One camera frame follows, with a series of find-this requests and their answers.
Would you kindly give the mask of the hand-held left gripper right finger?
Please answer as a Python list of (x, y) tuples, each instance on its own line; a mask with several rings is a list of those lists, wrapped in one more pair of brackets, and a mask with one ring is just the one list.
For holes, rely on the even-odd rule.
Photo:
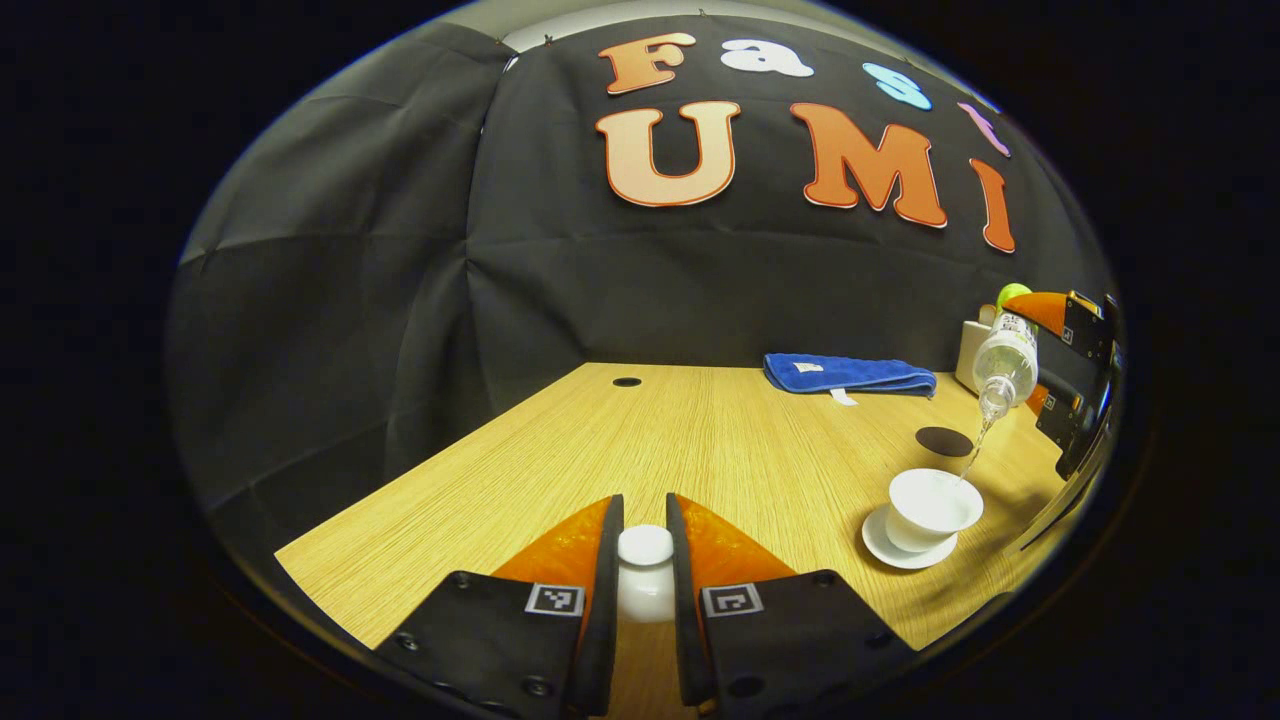
[(835, 570), (795, 571), (669, 493), (682, 701), (700, 714), (822, 714), (911, 669), (915, 650)]

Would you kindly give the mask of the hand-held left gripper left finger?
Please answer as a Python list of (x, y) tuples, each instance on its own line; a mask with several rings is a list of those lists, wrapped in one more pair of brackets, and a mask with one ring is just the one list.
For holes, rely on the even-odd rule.
[(492, 574), (454, 570), (376, 647), (475, 717), (607, 714), (625, 500), (571, 514)]

